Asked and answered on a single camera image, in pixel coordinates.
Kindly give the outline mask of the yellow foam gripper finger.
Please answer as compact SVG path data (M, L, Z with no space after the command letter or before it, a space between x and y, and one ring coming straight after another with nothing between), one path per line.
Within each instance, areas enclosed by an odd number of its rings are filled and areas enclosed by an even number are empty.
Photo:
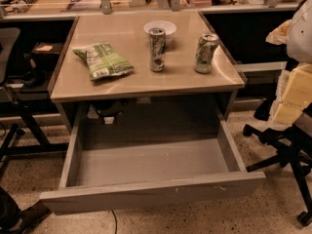
M269 121L273 126L290 126L311 102L312 64L301 62L292 71L282 71Z

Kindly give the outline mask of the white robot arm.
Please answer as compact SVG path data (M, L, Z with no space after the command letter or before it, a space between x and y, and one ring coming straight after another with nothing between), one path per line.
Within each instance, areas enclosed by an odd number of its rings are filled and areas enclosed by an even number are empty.
M305 0L288 23L287 54L296 64L279 77L269 111L273 126L290 126L312 103L312 0Z

